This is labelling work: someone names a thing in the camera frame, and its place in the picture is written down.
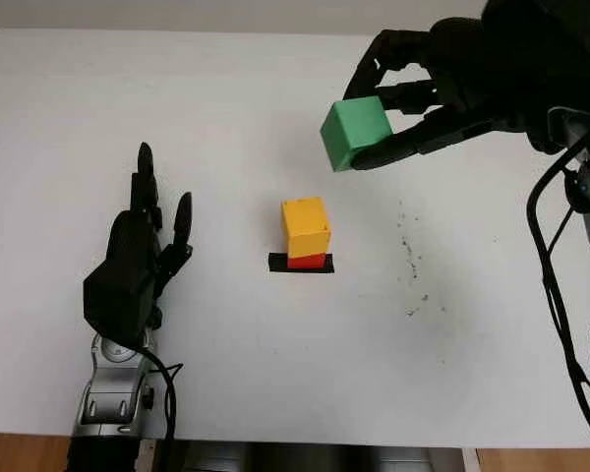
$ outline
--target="stacked cubes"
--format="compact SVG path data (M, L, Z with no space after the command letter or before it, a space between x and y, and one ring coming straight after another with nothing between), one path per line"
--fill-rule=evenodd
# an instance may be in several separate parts
M319 197L282 202L288 268L320 268L330 242L330 225Z

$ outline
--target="black cable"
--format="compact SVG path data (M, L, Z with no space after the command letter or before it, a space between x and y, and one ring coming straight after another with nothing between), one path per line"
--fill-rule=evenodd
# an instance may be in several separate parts
M165 415L166 437L164 438L164 442L162 443L158 467L160 471L166 472L166 470L168 469L168 459L170 458L170 450L175 439L175 424L177 420L177 394L175 392L175 384L173 383L173 380L170 374L168 373L166 366L164 366L164 364L159 360L159 358L155 354L153 354L144 347L129 346L129 348L145 356L157 367L157 370L164 377L164 382L166 383L166 393L170 395L170 414Z
M551 181L563 169L565 169L566 165L580 152L582 152L589 144L590 132L588 132L583 138L577 141L562 156L560 156L558 160L556 160L556 162L551 167L549 167L545 174L540 177L540 180L531 191L529 200L527 201L527 221L529 223L531 235L533 236L533 240L538 250L540 264L542 266L543 283L545 285L545 289L547 290L549 306L552 306L552 304L554 305L554 323L556 324L558 333L560 335L561 347L563 349L568 375L570 377L577 402L581 408L581 412L590 426L590 405L588 404L583 387L581 386L581 384L585 382L585 380L582 378L583 371L576 360L572 337L570 334L570 326L568 324L568 317L563 299L561 297L560 286L555 276L555 271L551 262L551 254L547 249L537 217L538 201L544 190L551 183Z
M172 374L170 374L170 379L172 381L175 381L175 376L177 376L177 374L179 373L179 371L181 371L181 369L183 367L184 367L184 364L182 362L179 362L177 364L172 364L172 365L166 367L167 371L172 371ZM159 374L159 369L151 369L148 372L150 374ZM168 417L170 416L169 401L170 401L170 395L168 393L168 388L167 388L166 391L164 392L164 417L166 418L166 420L168 420Z
M572 209L572 206L568 209L568 211L566 212L565 217L563 218L563 220L560 223L560 227L558 228L558 231L555 233L555 236L553 237L553 240L551 241L551 244L549 245L549 255L553 253L553 249L555 248L555 244L558 242L558 239L560 238L561 234L563 233L563 229L566 228L566 225L568 224L568 221L570 220L570 217L572 216L572 213L574 212L574 209Z

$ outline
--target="black base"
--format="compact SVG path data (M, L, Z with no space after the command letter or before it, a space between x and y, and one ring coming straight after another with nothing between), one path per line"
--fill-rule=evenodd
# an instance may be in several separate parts
M288 268L288 256L285 253L268 253L269 272L300 272L300 273L334 273L332 254L325 255L325 264L319 268Z

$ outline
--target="white table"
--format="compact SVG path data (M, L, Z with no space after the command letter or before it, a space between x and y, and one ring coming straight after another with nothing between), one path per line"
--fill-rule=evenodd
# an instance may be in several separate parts
M550 160L493 134L333 174L319 127L369 41L0 31L0 432L70 434L91 369L82 280L147 141L164 242L182 192L195 202L157 333L164 362L186 364L179 438L590 446L524 220ZM280 201L308 196L324 198L336 273L269 273ZM549 233L564 209L556 185ZM582 226L556 261L589 368Z

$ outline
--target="green cube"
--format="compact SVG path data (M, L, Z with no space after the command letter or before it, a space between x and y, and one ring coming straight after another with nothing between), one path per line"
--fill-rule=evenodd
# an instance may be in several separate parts
M389 120L377 96L336 101L322 126L325 152L334 172L349 169L358 150L391 134Z

